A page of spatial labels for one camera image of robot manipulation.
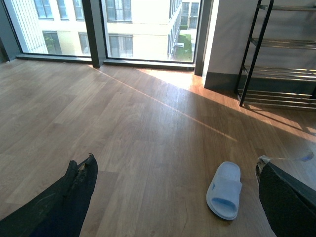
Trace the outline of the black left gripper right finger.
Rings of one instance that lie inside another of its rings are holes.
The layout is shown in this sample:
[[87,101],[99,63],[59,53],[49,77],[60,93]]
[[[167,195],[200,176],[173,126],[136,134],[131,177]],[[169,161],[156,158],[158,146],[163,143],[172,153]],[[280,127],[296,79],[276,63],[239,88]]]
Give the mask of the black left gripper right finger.
[[259,199],[277,237],[316,235],[316,191],[283,171],[267,156],[258,158]]

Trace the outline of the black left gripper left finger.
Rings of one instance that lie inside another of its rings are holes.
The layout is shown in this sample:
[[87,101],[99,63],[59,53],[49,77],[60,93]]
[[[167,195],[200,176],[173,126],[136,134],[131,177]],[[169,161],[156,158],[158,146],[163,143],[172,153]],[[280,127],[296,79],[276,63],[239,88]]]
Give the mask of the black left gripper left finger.
[[93,154],[0,222],[2,237],[78,237],[98,174]]

